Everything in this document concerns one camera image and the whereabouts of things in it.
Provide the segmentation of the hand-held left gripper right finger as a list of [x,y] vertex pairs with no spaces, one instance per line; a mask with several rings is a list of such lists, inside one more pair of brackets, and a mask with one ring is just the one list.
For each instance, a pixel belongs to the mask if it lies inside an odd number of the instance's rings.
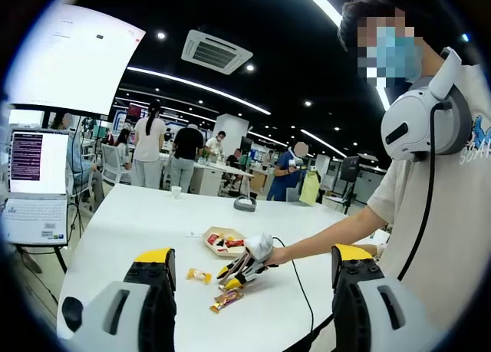
[[332,314],[337,351],[431,351],[440,333],[423,302],[384,275],[371,254],[336,244]]

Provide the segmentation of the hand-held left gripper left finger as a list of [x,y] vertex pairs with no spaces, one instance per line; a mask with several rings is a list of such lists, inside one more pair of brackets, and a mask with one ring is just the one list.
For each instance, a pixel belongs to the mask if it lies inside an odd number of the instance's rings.
[[77,351],[175,351],[175,250],[137,256],[81,309]]

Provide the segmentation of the person's right hand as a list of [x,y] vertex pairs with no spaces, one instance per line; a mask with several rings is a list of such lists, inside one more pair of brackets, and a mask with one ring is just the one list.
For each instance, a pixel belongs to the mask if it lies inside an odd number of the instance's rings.
[[275,267],[283,265],[293,259],[291,249],[287,247],[273,247],[270,256],[265,261],[265,266]]

